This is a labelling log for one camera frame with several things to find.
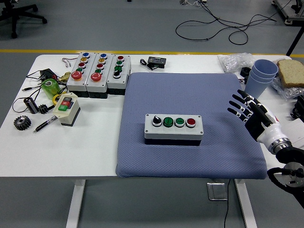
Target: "gray floor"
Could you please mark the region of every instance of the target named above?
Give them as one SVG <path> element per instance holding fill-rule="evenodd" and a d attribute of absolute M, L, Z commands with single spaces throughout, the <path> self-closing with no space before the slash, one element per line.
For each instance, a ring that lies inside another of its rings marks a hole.
<path fill-rule="evenodd" d="M 35 58 L 47 50 L 165 51 L 204 53 L 285 54 L 299 27 L 267 21 L 250 27 L 248 43 L 229 43 L 232 30 L 225 30 L 204 42 L 181 39 L 175 34 L 186 20 L 211 21 L 202 9 L 181 6 L 178 0 L 20 0 L 16 7 L 37 4 L 38 13 L 47 18 L 21 18 L 17 39 L 11 39 L 10 20 L 0 22 L 0 124 Z M 276 8 L 270 0 L 210 0 L 209 9 L 218 17 L 248 23 L 255 14 L 271 16 Z M 183 27 L 179 31 L 191 38 L 205 38 L 223 28 L 219 24 Z M 243 42 L 244 35 L 233 37 Z M 303 39 L 293 54 L 304 53 Z M 118 178 L 87 182 L 79 226 L 86 227 L 222 227 L 226 205 L 206 200 L 205 181 L 198 179 Z M 259 228 L 301 227 L 303 209 L 288 193 L 269 179 L 247 180 L 248 193 Z M 70 180 L 1 179 L 0 227 L 65 227 L 73 183 Z M 244 227 L 236 193 L 231 185 L 231 209 L 227 227 Z M 218 214 L 210 215 L 211 210 Z"/>

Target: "white table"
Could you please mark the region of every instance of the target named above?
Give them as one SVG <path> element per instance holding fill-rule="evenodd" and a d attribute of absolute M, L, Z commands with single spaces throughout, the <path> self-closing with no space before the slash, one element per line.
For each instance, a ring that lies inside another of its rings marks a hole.
<path fill-rule="evenodd" d="M 50 68 L 58 76 L 71 71 L 62 58 L 74 58 L 78 55 L 41 55 L 36 58 L 29 74 Z M 149 55 L 131 55 L 132 73 L 151 72 L 140 65 L 140 59 L 148 59 Z M 211 55 L 172 55 L 159 56 L 167 58 L 164 69 L 153 72 L 166 73 L 223 73 L 217 56 Z M 276 60 L 284 56 L 255 56 L 256 59 Z M 32 75 L 39 77 L 39 72 Z M 37 86 L 34 79 L 26 79 L 21 88 Z M 19 91 L 16 98 L 29 96 L 33 91 Z M 295 101 L 285 101 L 272 88 L 259 97 L 259 101 L 267 105 L 277 116 L 282 125 L 287 124 L 290 111 Z M 73 199 L 66 227 L 76 227 L 84 190 L 85 179 L 101 176 L 116 176 L 117 144 L 124 96 L 109 95 L 107 99 L 79 98 L 81 111 L 73 127 L 62 126 L 59 121 L 50 124 L 41 132 L 32 131 L 52 116 L 31 114 L 29 111 L 16 113 L 10 109 L 0 128 L 0 177 L 45 177 L 75 179 Z M 37 105 L 51 106 L 43 91 L 36 100 Z M 20 99 L 14 105 L 15 110 L 24 110 Z M 25 131 L 18 131 L 14 120 L 26 115 L 32 125 Z M 283 167 L 264 145 L 262 150 L 267 168 Z M 237 190 L 242 204 L 247 227 L 256 227 L 250 206 L 245 183 L 236 180 Z"/>

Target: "black pen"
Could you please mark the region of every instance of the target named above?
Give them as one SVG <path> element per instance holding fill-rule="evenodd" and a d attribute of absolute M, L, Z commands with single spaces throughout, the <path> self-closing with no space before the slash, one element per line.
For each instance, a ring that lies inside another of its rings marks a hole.
<path fill-rule="evenodd" d="M 54 122 L 56 119 L 58 119 L 58 118 L 57 118 L 57 116 L 54 115 L 52 118 L 48 119 L 47 121 L 43 122 L 38 127 L 36 127 L 36 129 L 33 131 L 33 133 L 40 131 L 42 128 L 45 128 L 50 123 Z"/>

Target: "gear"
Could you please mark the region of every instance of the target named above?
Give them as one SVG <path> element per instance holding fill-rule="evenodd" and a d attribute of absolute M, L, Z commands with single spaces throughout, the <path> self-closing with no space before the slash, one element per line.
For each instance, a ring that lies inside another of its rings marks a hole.
<path fill-rule="evenodd" d="M 32 122 L 26 115 L 19 116 L 17 119 L 14 120 L 15 127 L 20 131 L 28 129 L 31 123 Z"/>
<path fill-rule="evenodd" d="M 41 114 L 45 114 L 48 112 L 48 107 L 45 104 L 42 104 L 38 107 L 38 110 Z"/>

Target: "plastic cup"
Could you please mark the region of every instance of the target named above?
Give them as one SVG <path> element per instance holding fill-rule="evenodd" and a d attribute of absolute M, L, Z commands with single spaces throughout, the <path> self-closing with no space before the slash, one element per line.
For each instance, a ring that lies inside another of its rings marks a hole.
<path fill-rule="evenodd" d="M 279 68 L 269 60 L 259 59 L 254 62 L 252 70 L 259 77 L 272 78 L 277 74 Z"/>
<path fill-rule="evenodd" d="M 249 72 L 249 75 L 259 82 L 271 82 L 275 78 L 275 75 L 272 78 L 259 77 L 252 70 Z"/>
<path fill-rule="evenodd" d="M 255 80 L 252 76 L 248 77 L 245 92 L 255 98 L 258 98 L 262 92 L 270 85 L 270 82 L 259 82 Z"/>

